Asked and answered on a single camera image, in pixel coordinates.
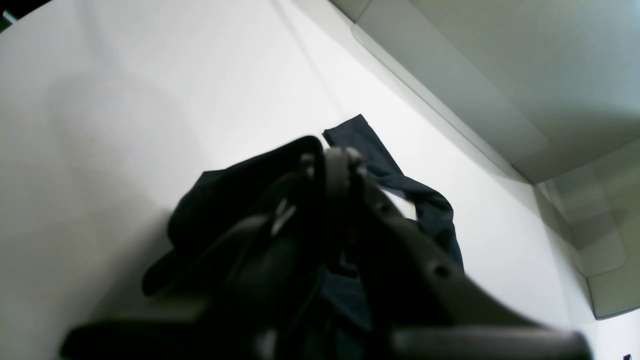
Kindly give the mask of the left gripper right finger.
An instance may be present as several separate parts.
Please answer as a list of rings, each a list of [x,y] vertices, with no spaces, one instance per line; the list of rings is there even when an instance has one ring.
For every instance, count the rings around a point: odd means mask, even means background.
[[[585,337],[503,305],[406,219],[348,150],[350,240],[373,322],[367,360],[590,360]]]

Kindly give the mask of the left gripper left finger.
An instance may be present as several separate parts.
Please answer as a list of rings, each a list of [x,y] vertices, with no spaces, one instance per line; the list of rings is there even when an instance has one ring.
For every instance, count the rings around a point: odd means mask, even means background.
[[[302,277],[342,269],[350,200],[348,150],[304,153],[249,212],[169,286],[122,317],[78,326],[65,360],[262,360],[278,337]]]

